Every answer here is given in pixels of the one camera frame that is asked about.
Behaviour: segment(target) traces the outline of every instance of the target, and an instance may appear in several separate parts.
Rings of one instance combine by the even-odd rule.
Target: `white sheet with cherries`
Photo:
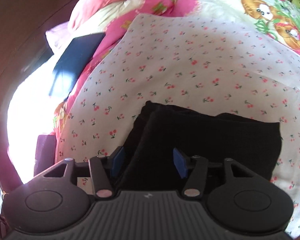
[[[110,155],[147,100],[280,122],[282,151],[271,182],[293,199],[287,232],[300,234],[299,55],[243,25],[140,14],[85,82],[61,133],[57,161]],[[88,178],[78,185],[91,192]]]

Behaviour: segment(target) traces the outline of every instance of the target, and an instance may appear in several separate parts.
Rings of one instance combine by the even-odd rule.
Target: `floral blanket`
[[[87,77],[123,37],[139,13],[166,17],[196,15],[245,23],[300,55],[300,9],[287,0],[125,0],[110,4],[74,32],[74,36],[80,36],[104,31],[106,38],[86,66],[68,101],[56,109],[57,138]]]
[[[300,234],[299,55],[235,22],[141,14],[83,84],[61,132],[57,161],[111,154],[148,100],[280,122],[282,151],[272,182],[293,199],[287,230]],[[78,185],[91,191],[89,178]]]

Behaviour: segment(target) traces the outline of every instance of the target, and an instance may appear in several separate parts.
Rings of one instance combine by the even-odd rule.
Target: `logo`
[[[144,197],[146,197],[146,198],[151,198],[151,197],[153,197],[153,195],[151,194],[151,193],[148,193],[147,195],[143,195]]]

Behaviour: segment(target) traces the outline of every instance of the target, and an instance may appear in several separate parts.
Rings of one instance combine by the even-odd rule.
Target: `folded black fabric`
[[[281,151],[280,124],[148,101],[123,146],[127,158],[117,189],[179,189],[184,181],[173,163],[174,147],[210,162],[233,158],[269,180]]]

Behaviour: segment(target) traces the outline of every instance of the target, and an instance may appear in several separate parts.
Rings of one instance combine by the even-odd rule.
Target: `ribbed surface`
[[[215,224],[199,202],[175,192],[122,192],[95,204],[77,226],[51,236],[12,233],[7,240],[234,240],[249,239]],[[291,239],[284,233],[254,239]]]

